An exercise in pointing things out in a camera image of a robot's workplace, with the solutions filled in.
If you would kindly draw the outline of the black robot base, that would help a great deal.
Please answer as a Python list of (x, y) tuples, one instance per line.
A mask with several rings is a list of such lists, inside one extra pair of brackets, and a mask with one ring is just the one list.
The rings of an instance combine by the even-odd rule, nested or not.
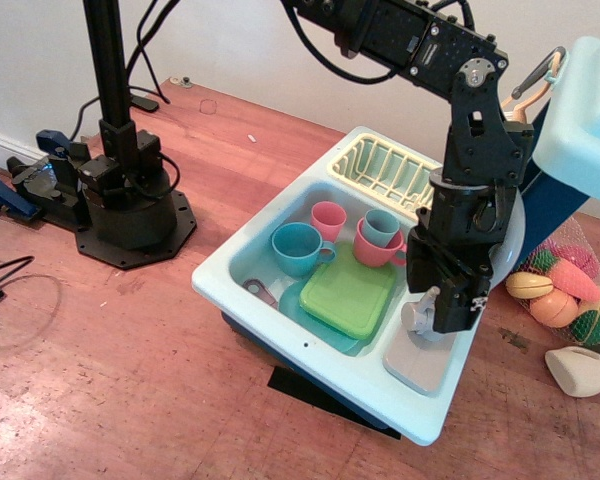
[(102, 118), (103, 152), (77, 169), (89, 223), (78, 229), (81, 254), (122, 270), (174, 258), (197, 227), (157, 136), (137, 130), (124, 65), (119, 5), (83, 4)]

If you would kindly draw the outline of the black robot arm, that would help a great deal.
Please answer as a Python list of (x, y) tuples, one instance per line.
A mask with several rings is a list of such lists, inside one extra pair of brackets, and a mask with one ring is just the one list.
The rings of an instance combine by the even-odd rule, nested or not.
[(498, 82), (508, 59), (471, 13), (443, 14), (426, 1), (287, 1), (293, 24), (308, 20), (334, 36), (346, 57), (363, 55), (446, 100), (451, 107), (443, 164), (429, 182), (432, 203), (418, 211), (407, 240), (407, 283), (414, 293), (438, 289), (437, 333), (471, 329), (486, 305), (491, 256), (521, 203), (519, 186), (531, 154), (529, 124), (506, 119)]

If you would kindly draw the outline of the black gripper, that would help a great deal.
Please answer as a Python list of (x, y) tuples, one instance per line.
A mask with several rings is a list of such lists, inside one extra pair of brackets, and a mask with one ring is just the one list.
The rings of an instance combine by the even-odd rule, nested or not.
[(468, 331), (521, 251), (522, 198), (515, 187), (453, 184), (440, 169), (429, 183), (432, 206), (417, 211), (407, 240), (407, 284), (411, 293), (440, 287), (435, 332)]

